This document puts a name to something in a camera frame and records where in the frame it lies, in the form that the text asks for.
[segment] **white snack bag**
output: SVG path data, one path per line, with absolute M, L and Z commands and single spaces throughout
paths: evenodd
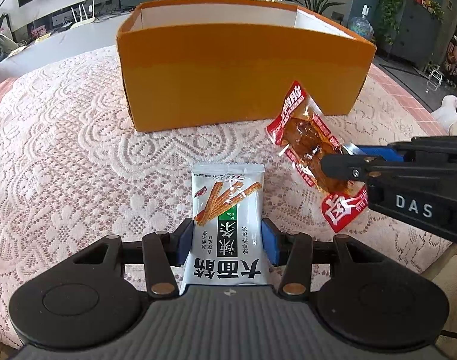
M 262 164 L 193 166 L 194 229 L 181 293 L 187 284 L 268 283 L 260 225 L 264 171 Z

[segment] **blue gripper pad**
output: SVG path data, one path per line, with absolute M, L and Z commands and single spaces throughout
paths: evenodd
M 181 224 L 181 227 L 184 228 L 184 232 L 180 236 L 179 244 L 177 247 L 177 262 L 180 266 L 185 264 L 187 256 L 189 255 L 190 249 L 192 247 L 193 220 L 184 220 Z
M 263 220 L 261 221 L 261 239 L 270 263 L 273 266 L 278 266 L 280 261 L 280 249 L 278 248 L 277 237 L 272 228 Z
M 392 162 L 403 162 L 404 157 L 398 154 L 395 150 L 386 146 L 360 146 L 357 147 L 367 155 L 379 155 L 384 158 L 385 161 Z

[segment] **gray textured grip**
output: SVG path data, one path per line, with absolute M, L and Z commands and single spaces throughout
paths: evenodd
M 189 286 L 152 304 L 125 336 L 94 349 L 55 353 L 24 347 L 14 360 L 347 360 L 446 359 L 427 346 L 405 354 L 357 349 L 320 326 L 310 308 L 268 286 Z

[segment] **red snack package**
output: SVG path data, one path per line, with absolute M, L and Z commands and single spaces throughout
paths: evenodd
M 267 132 L 309 186 L 317 185 L 328 193 L 347 194 L 347 181 L 331 179 L 321 170 L 320 160 L 324 155 L 342 153 L 339 140 L 323 117 L 312 97 L 295 81 L 285 97 L 282 112 L 267 126 Z
M 342 154 L 342 145 L 328 128 L 318 105 L 297 81 L 285 96 L 282 112 L 267 126 L 267 133 L 282 148 L 280 155 L 285 154 L 292 161 L 310 187 L 328 192 L 321 212 L 336 233 L 368 205 L 365 187 L 353 193 L 353 183 L 331 179 L 321 170 L 322 157 Z

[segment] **pink lace bedspread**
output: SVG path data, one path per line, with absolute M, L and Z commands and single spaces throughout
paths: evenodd
M 329 122 L 342 138 L 359 144 L 425 135 L 370 78 L 353 111 Z M 198 161 L 265 164 L 264 216 L 282 230 L 330 240 L 321 193 L 276 156 L 266 124 L 135 132 L 115 47 L 19 78 L 0 104 L 0 341 L 20 345 L 7 307 L 25 281 L 109 233 L 139 240 L 155 230 L 173 231 L 190 216 L 190 168 Z M 449 246 L 375 212 L 344 231 L 417 272 Z M 175 274 L 180 282 L 183 268 Z M 314 267 L 313 277 L 312 289 L 318 288 L 328 269 Z M 145 287 L 139 266 L 128 266 L 126 278 Z

